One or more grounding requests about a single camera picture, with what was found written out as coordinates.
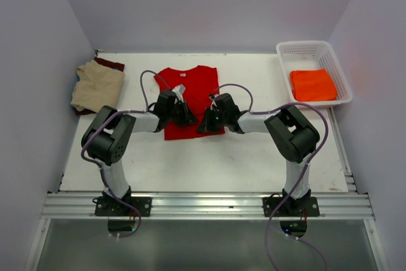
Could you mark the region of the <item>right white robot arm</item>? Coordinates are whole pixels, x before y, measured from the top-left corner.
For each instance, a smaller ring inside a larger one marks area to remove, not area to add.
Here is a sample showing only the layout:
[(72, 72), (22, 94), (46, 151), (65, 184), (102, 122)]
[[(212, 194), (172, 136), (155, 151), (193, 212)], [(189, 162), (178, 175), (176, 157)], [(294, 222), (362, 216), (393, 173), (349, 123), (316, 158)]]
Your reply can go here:
[(240, 110), (228, 93), (212, 97), (206, 108), (197, 132), (214, 134), (226, 127), (238, 134), (269, 134), (286, 160), (286, 181), (283, 188), (285, 198), (282, 207), (288, 215), (298, 215), (305, 208), (305, 198), (310, 196), (309, 167), (326, 139), (321, 139), (318, 130), (298, 106), (317, 113), (327, 128), (324, 115), (315, 107), (301, 102), (282, 105), (268, 112)]

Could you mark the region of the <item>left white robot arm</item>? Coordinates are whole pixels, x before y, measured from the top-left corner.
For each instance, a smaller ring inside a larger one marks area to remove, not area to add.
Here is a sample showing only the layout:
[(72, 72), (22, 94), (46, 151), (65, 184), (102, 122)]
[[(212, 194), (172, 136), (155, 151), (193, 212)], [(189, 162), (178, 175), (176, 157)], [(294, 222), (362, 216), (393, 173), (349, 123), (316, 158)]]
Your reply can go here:
[(126, 215), (132, 207), (132, 200), (126, 196), (130, 186), (121, 161), (131, 135), (159, 133), (170, 122), (180, 127), (199, 122), (183, 97), (184, 92), (183, 85), (161, 91), (152, 109), (147, 110), (119, 111), (103, 106), (83, 135), (81, 157), (98, 167), (104, 193), (111, 197), (109, 207), (115, 214)]

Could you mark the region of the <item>red t shirt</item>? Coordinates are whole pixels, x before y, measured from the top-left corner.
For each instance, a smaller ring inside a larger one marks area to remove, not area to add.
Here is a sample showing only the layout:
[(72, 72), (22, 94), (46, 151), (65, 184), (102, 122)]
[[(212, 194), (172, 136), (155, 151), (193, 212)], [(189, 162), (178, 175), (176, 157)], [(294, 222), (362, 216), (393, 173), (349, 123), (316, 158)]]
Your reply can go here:
[(161, 70), (159, 76), (155, 76), (154, 79), (161, 91), (167, 89), (168, 86), (173, 88), (179, 84), (184, 85), (183, 97), (198, 120), (197, 124), (184, 127), (170, 122), (164, 130), (164, 139), (166, 141), (187, 140), (211, 136), (210, 133), (198, 133), (197, 128), (202, 123), (206, 109), (211, 106), (209, 95), (218, 92), (217, 69), (204, 65), (198, 65), (189, 70), (176, 70), (168, 67)]

